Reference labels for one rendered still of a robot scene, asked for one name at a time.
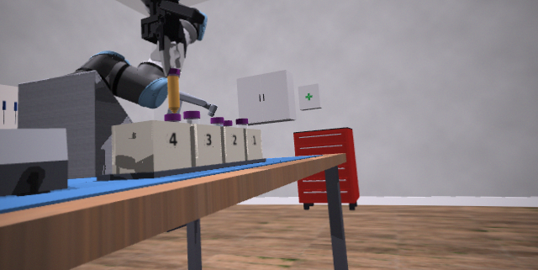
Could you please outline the centrifuge tube with purple cap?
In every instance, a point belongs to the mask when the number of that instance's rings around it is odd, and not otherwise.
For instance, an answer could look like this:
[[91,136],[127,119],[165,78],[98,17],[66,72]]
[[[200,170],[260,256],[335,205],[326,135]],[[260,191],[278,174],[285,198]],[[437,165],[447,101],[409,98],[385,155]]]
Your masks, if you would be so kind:
[[224,117],[214,117],[214,118],[210,118],[210,123],[212,125],[217,125],[217,126],[224,126]]

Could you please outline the white bucket adapter with holes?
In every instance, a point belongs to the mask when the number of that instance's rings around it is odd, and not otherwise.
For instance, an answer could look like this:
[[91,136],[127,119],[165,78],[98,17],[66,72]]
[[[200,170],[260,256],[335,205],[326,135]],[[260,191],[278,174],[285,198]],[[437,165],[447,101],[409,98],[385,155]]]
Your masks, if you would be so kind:
[[245,160],[263,159],[261,130],[243,129],[244,145],[245,145]]
[[190,124],[192,167],[222,163],[220,126]]
[[243,128],[220,127],[222,163],[245,161]]

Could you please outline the blue mat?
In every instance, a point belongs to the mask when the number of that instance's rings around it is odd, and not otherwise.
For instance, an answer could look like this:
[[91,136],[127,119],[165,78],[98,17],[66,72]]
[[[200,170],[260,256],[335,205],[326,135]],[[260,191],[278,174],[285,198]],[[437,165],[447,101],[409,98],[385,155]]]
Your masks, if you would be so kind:
[[[197,177],[207,177],[211,175],[216,175],[226,172],[234,172],[254,167],[263,167],[272,164],[278,164],[287,162],[285,160],[301,160],[306,158],[311,158],[316,156],[290,156],[290,157],[278,157],[278,158],[300,158],[300,159],[277,159],[277,158],[266,158],[265,162],[253,163],[248,165],[236,166],[236,167],[225,167],[214,170],[207,170],[201,172],[191,172],[179,175],[173,175],[168,177],[157,177],[147,179],[126,179],[126,180],[108,180],[108,181],[97,181],[97,177],[85,177],[85,178],[73,178],[68,179],[68,188],[51,190],[50,193],[40,193],[26,196],[9,195],[0,197],[0,214],[14,212],[23,209],[31,209],[40,206],[58,204],[63,202],[68,202],[77,199],[91,198],[95,196],[100,196],[110,193],[118,193],[123,191],[128,191],[137,188],[146,188],[150,186],[165,184],[165,183],[174,183],[178,181],[193,179]],[[283,160],[283,161],[268,161],[268,160]],[[271,164],[266,164],[271,163]],[[263,166],[257,166],[263,165]],[[242,169],[237,169],[242,168]],[[211,173],[211,174],[208,174]],[[198,176],[201,175],[201,176]],[[180,178],[180,179],[178,179]],[[169,180],[169,181],[167,181]]]

